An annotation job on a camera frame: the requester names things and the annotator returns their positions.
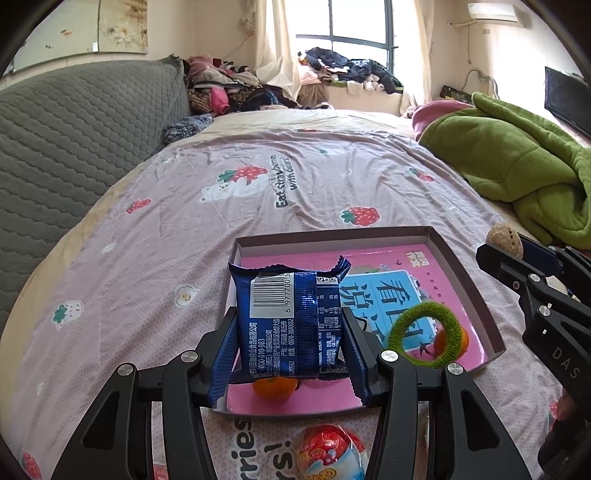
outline window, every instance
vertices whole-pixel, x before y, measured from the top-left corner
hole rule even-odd
[[[298,51],[321,47],[394,69],[392,0],[290,0],[288,18]]]

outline dark jacket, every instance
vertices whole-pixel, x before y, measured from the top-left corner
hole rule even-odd
[[[353,80],[354,82],[363,83],[373,74],[379,78],[379,83],[384,86],[386,93],[402,93],[404,90],[402,83],[375,60],[349,60],[335,51],[325,50],[320,47],[308,50],[306,59],[315,70],[322,70],[320,62],[329,68],[349,67],[347,73],[337,73],[339,80]]]

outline gray quilted cushion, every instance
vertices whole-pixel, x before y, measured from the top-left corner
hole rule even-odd
[[[0,333],[58,240],[189,114],[172,57],[83,64],[0,91]]]

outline painting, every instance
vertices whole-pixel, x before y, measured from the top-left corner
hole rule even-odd
[[[148,0],[100,0],[99,51],[148,53]]]
[[[29,35],[7,73],[98,51],[148,53],[147,0],[64,0]]]
[[[64,0],[29,35],[14,57],[14,71],[44,61],[96,51],[100,0]]]

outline blanket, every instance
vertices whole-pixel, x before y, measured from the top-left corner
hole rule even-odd
[[[518,106],[472,96],[475,108],[442,116],[420,144],[483,197],[511,202],[542,243],[591,249],[591,149]]]
[[[60,238],[189,114],[175,57],[74,65],[0,92],[0,333]]]

